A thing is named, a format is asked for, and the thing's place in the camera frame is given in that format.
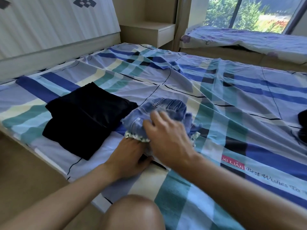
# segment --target hand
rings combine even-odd
[[[198,155],[181,122],[174,121],[165,112],[153,111],[150,114],[152,123],[143,121],[143,126],[153,154],[166,166],[176,170],[190,158]]]
[[[123,138],[103,165],[114,176],[114,180],[134,176],[146,169],[153,159],[148,157],[145,161],[138,162],[145,148],[146,143],[132,138]]]

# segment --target red label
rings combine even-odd
[[[222,155],[222,161],[225,161],[233,166],[236,166],[238,167],[239,169],[241,170],[245,170],[245,165],[235,159],[232,159],[231,157],[228,157],[228,156],[225,156],[225,155]]]

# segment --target white floral cover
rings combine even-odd
[[[239,45],[280,60],[307,63],[307,37],[304,36],[200,26],[186,32],[180,41],[181,48]]]

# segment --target person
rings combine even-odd
[[[214,165],[194,151],[184,126],[165,112],[152,112],[143,126],[153,154],[223,207],[246,229],[307,229],[307,211]],[[152,158],[139,163],[145,143],[123,139],[110,158],[84,177],[63,187],[5,223],[1,230],[63,229],[106,186],[143,171]],[[99,229],[165,229],[153,201],[128,195],[103,215]]]

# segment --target bed sheet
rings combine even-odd
[[[228,28],[201,26],[181,38],[181,48],[239,45],[248,50],[290,61],[307,62],[307,37]]]
[[[0,85],[2,125],[57,164],[69,181],[105,162],[125,133],[122,125],[115,129],[89,161],[42,136],[51,119],[46,102],[90,82],[139,105],[158,97],[182,100],[194,123],[202,124],[195,142],[199,153],[307,208],[306,145],[297,139],[297,114],[307,109],[306,74],[123,43]],[[110,202],[127,194],[155,201],[167,229],[243,229],[172,170],[150,165],[102,191]]]

